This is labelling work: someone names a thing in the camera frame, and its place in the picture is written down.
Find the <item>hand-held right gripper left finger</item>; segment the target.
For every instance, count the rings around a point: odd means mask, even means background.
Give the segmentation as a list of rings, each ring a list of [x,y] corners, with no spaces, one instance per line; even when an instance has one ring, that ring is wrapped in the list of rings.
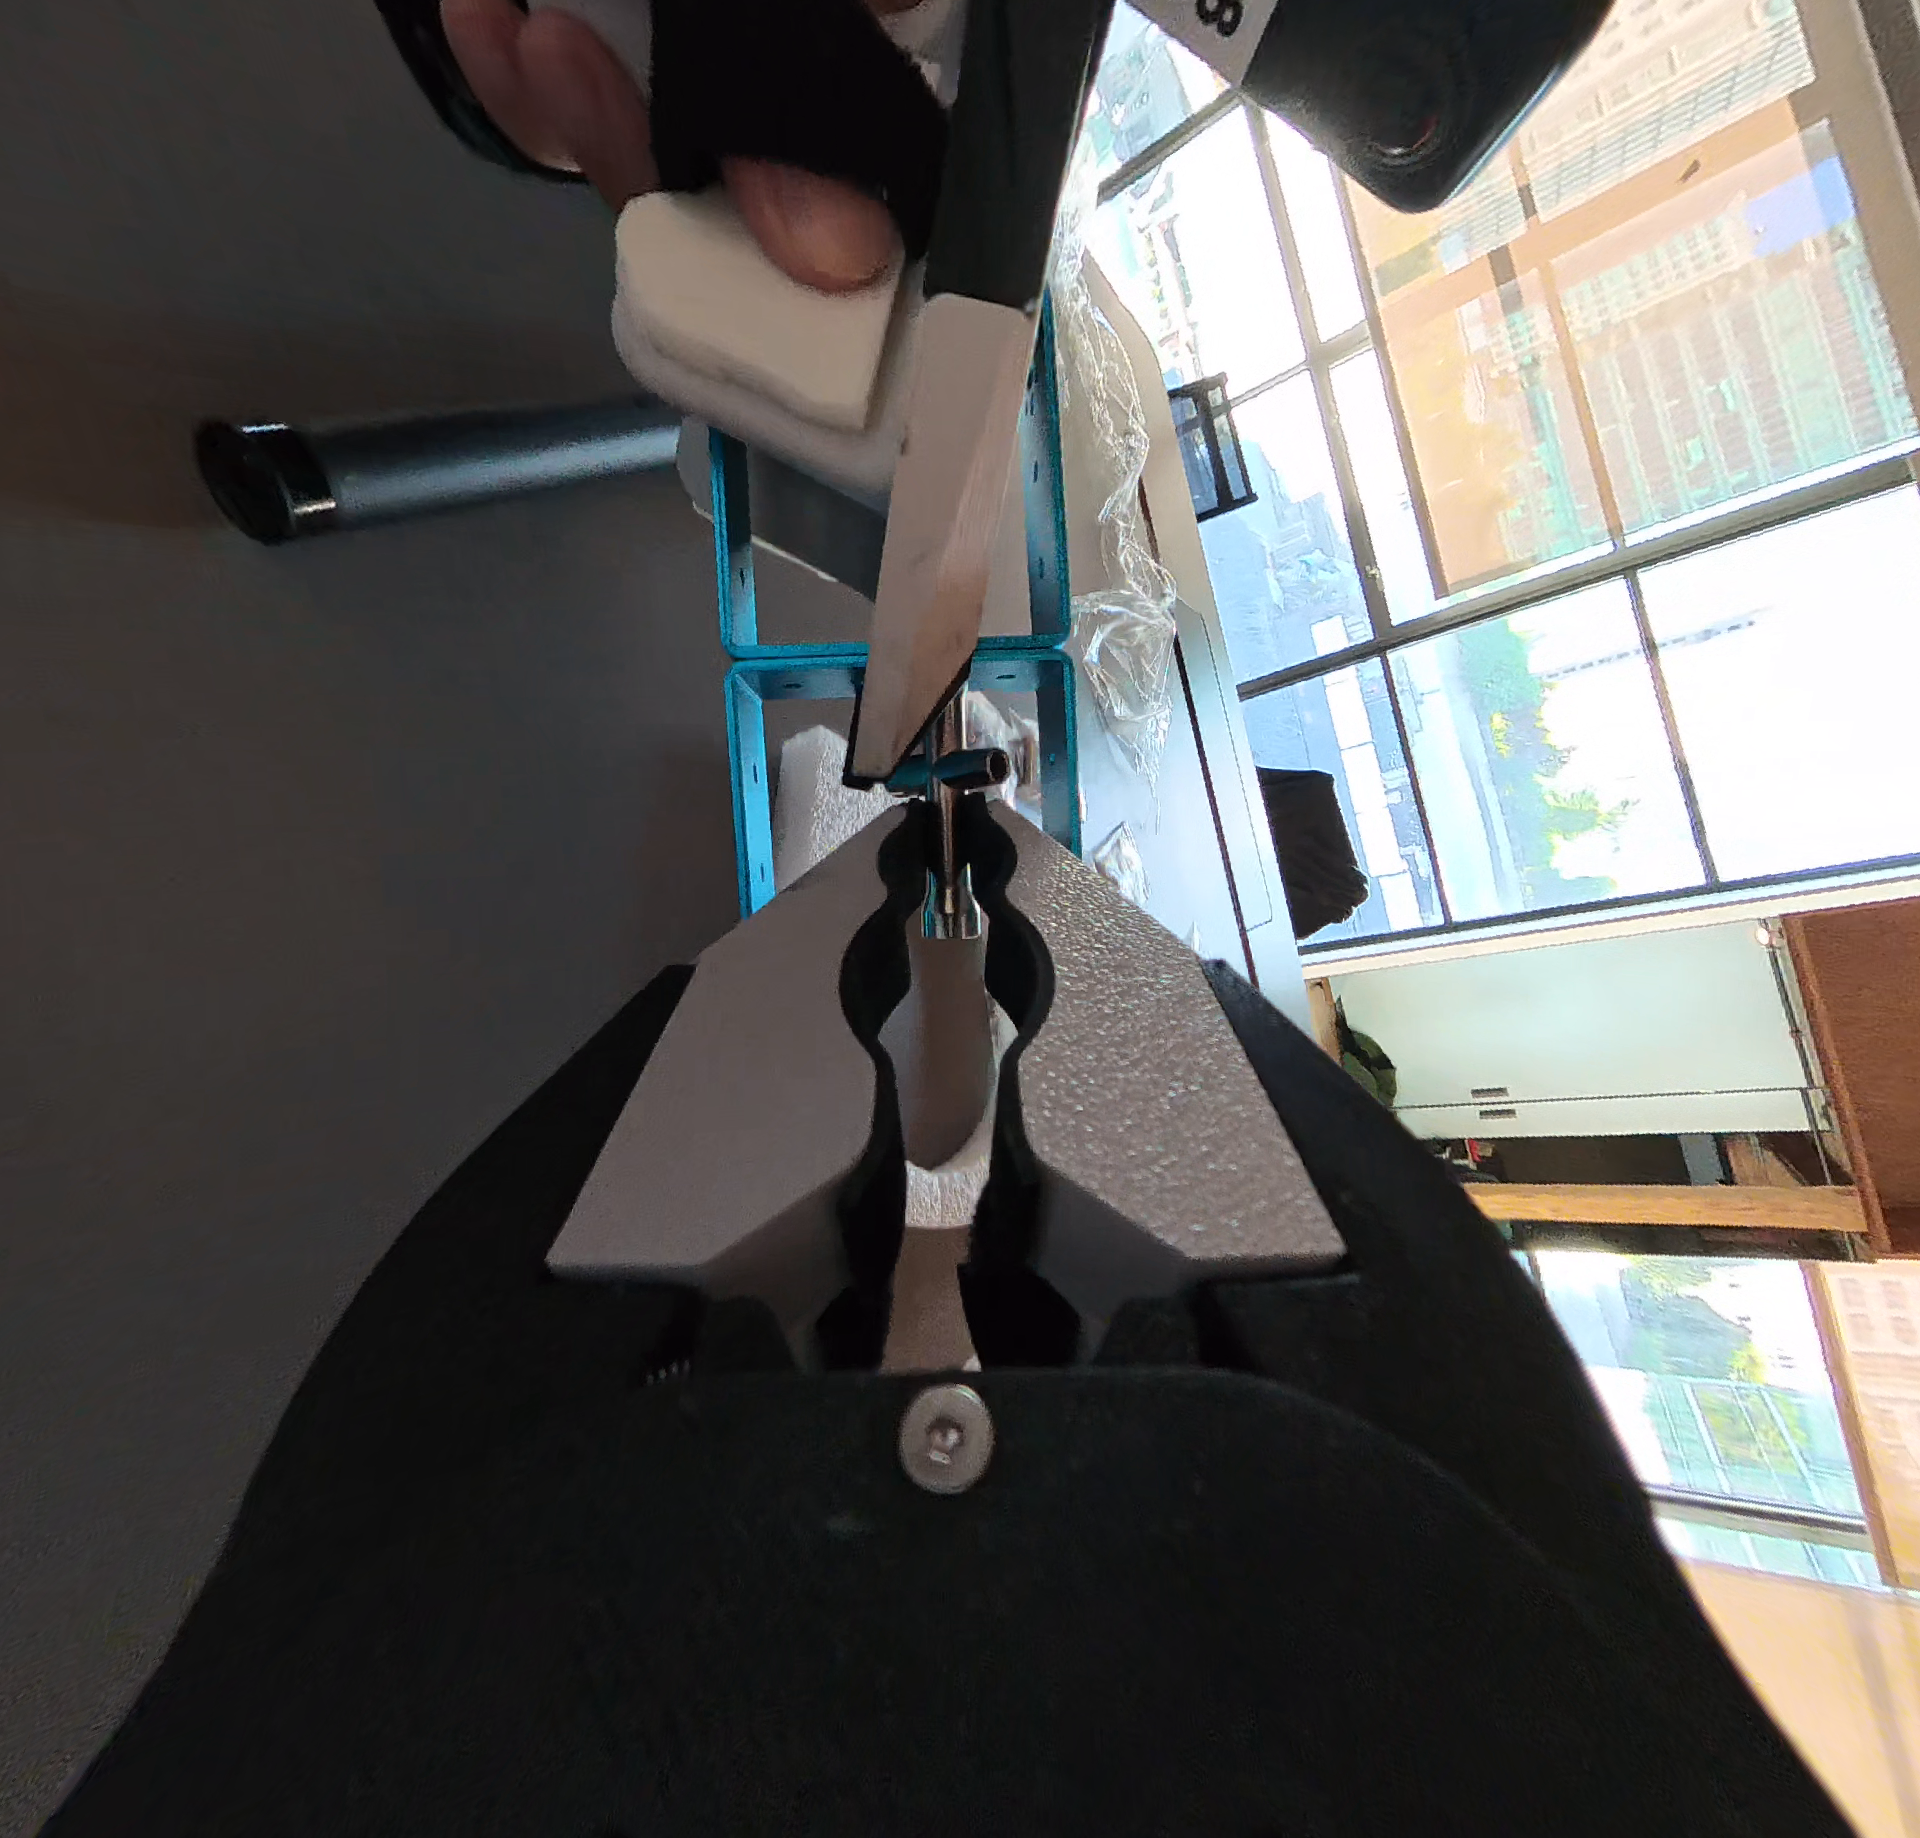
[[[878,1031],[909,985],[923,811],[888,811],[707,945],[546,1263],[765,1304],[804,1365],[872,1370],[905,1231]]]

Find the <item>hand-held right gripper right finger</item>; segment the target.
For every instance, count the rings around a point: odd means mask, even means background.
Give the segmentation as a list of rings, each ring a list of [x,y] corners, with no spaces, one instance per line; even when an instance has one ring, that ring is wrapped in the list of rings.
[[[1003,804],[965,807],[965,858],[1009,1028],[965,1259],[982,1366],[1070,1366],[1135,1302],[1335,1270],[1207,963]]]

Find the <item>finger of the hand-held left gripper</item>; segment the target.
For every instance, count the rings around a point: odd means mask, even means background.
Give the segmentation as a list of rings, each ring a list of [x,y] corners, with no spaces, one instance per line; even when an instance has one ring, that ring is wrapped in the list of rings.
[[[862,423],[901,419],[868,666],[842,779],[888,785],[966,684],[982,638],[995,545],[1044,288],[1005,304],[953,290],[902,320],[902,288],[856,331],[868,374]]]

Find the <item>blue metal bracket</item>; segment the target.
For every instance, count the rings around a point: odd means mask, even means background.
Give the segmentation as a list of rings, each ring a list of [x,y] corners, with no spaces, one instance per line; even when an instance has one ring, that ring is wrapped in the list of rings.
[[[740,439],[686,425],[676,469],[707,518],[720,644],[730,659],[862,659],[886,511]],[[1044,299],[1021,405],[979,653],[1061,646],[1072,623],[1056,327]]]
[[[785,698],[856,703],[868,650],[750,646],[727,674],[727,730],[734,776],[734,837],[741,917],[776,896],[771,786],[765,765],[765,703]],[[973,653],[969,686],[983,695],[1038,698],[1041,826],[1068,851],[1083,851],[1073,661],[1064,646],[985,636]]]

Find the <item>small metal cross wrench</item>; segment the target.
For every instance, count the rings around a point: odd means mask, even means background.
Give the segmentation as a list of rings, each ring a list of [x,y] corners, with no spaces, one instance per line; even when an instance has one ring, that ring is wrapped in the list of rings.
[[[952,695],[931,718],[919,746],[910,747],[886,789],[931,807],[928,887],[922,914],[923,938],[973,941],[985,934],[973,897],[971,867],[958,849],[958,801],[1001,789],[1013,772],[1005,746],[969,746],[966,695]]]

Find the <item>person's left hand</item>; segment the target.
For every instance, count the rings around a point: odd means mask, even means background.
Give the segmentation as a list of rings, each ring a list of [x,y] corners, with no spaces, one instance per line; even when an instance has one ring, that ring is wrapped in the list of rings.
[[[888,19],[928,0],[856,2]],[[616,212],[661,190],[651,102],[591,24],[515,0],[441,0],[439,19],[479,104],[526,158],[585,177]],[[901,264],[899,223],[872,188],[753,150],[720,150],[714,169],[744,229],[797,285],[854,293]]]

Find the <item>large crumpled clear plastic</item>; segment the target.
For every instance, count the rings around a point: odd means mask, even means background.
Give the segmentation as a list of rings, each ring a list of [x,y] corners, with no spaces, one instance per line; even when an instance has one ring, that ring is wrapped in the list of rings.
[[[1085,261],[1050,267],[1072,596],[1070,652],[1101,733],[1151,791],[1171,735],[1176,584],[1143,503],[1154,449],[1141,376]]]

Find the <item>dark cloth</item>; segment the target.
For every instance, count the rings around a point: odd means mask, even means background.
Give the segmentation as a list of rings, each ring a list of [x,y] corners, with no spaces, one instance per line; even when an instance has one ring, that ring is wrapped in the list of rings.
[[[1369,876],[1329,772],[1258,766],[1255,776],[1293,932],[1306,943],[1369,899]]]

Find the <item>white cabinet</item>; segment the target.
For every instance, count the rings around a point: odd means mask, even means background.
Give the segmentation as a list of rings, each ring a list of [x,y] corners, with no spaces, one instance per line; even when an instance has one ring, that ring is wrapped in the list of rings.
[[[1811,1131],[1816,1078],[1751,922],[1333,976],[1427,1140]]]

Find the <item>large window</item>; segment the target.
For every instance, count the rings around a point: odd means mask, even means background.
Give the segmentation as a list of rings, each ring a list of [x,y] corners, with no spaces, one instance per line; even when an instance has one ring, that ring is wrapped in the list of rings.
[[[1416,217],[1116,19],[1094,255],[1246,454],[1246,737],[1369,888],[1320,969],[1915,885],[1913,11],[1618,0]]]

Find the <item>wooden shelf board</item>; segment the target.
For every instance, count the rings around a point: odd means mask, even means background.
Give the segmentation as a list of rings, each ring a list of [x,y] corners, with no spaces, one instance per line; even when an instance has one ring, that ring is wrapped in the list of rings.
[[[1786,1229],[1884,1238],[1881,1223],[1851,1185],[1562,1185],[1490,1183],[1466,1187],[1492,1222]]]

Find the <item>low window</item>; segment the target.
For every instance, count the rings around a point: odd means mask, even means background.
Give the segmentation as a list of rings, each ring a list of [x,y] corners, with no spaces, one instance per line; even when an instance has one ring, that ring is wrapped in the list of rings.
[[[1680,1559],[1885,1589],[1800,1263],[1520,1250]]]

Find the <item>brown wooden cabinet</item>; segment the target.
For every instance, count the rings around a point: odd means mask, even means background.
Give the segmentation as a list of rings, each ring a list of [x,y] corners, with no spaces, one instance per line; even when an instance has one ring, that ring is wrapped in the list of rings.
[[[1788,954],[1878,1250],[1918,1255],[1918,902],[1790,914]]]

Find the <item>black frame stand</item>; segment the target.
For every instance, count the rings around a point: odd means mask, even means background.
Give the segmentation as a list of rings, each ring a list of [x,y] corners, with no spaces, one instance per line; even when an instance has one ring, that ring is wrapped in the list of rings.
[[[1171,386],[1171,425],[1200,524],[1258,501],[1232,413],[1226,372]]]

